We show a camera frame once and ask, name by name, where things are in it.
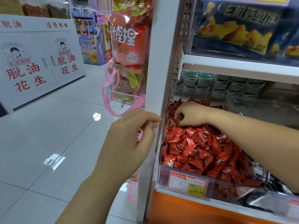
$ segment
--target store aisle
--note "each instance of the store aisle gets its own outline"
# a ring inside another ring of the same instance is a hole
[[[85,64],[86,77],[0,118],[1,224],[54,224],[92,172],[117,119],[103,103],[104,68]],[[111,106],[117,114],[128,108]],[[119,190],[107,223],[134,223],[137,203],[127,189]]]

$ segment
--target left hand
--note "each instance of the left hand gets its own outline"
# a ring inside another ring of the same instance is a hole
[[[154,140],[154,130],[162,118],[136,108],[111,124],[93,173],[124,183],[141,166]],[[143,131],[138,142],[137,133]]]

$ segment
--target cabinet door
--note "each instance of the cabinet door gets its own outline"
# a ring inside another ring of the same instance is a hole
[[[0,100],[11,109],[57,86],[37,33],[1,33],[0,68]]]
[[[85,75],[76,31],[40,32],[39,35],[58,85]]]

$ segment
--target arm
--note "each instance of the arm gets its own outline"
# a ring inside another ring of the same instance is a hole
[[[134,109],[111,124],[95,169],[84,180],[55,224],[105,224],[121,185],[147,157],[162,121],[158,115]],[[137,133],[143,130],[138,142]]]
[[[179,122],[181,126],[207,123],[217,127],[264,168],[299,191],[298,130],[194,102],[184,102],[177,109],[175,118],[181,114],[185,116]]]

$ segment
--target hand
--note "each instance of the hand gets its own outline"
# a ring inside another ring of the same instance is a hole
[[[192,101],[183,102],[176,110],[174,118],[181,120],[182,115],[184,115],[183,120],[178,123],[181,127],[199,126],[209,123],[209,116],[214,111],[215,108],[200,105]]]
[[[155,113],[136,108],[111,124],[93,173],[113,177],[124,183],[141,166],[147,157],[162,118]],[[143,131],[138,142],[137,133]]]

